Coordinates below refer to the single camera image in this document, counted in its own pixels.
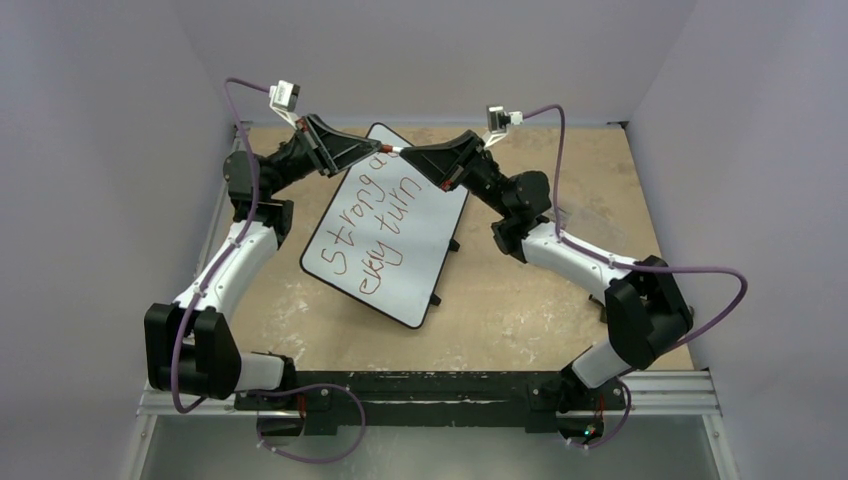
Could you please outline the white whiteboard black frame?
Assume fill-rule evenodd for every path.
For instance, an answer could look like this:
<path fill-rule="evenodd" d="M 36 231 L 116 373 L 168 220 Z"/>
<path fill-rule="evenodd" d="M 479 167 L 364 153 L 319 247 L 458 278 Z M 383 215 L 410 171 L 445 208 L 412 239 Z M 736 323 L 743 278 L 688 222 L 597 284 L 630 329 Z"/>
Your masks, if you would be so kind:
<path fill-rule="evenodd" d="M 349 168 L 300 257 L 308 275 L 410 329 L 432 306 L 468 199 L 393 153 Z"/>

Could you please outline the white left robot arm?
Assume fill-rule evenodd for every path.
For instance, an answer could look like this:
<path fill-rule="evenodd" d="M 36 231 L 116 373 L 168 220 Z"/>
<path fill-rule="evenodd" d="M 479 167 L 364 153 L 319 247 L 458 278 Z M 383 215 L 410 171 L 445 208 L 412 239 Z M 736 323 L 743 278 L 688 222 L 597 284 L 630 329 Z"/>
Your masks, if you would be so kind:
<path fill-rule="evenodd" d="M 292 360 L 241 351 L 230 317 L 291 230 L 294 204 L 277 193 L 313 173 L 335 176 L 382 148 L 378 140 L 335 130 L 309 114 L 272 153 L 243 147 L 226 158 L 223 174 L 234 209 L 227 236 L 189 287 L 169 303 L 152 304 L 144 316 L 151 387 L 214 399 L 259 390 L 275 409 L 295 402 Z"/>

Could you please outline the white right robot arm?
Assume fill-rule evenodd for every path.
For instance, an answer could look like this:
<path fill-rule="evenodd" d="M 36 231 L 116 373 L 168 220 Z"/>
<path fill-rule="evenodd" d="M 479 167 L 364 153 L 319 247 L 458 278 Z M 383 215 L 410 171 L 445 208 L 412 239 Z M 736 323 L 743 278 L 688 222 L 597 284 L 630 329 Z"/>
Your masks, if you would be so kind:
<path fill-rule="evenodd" d="M 391 151 L 440 190 L 463 187 L 497 212 L 501 218 L 491 229 L 503 254 L 558 274 L 604 306 L 606 340 L 563 370 L 561 392 L 569 404 L 588 405 L 601 385 L 630 369 L 649 367 L 691 330 L 693 316 L 661 258 L 615 255 L 567 234 L 547 217 L 552 202 L 544 172 L 506 176 L 472 131 L 440 144 Z"/>

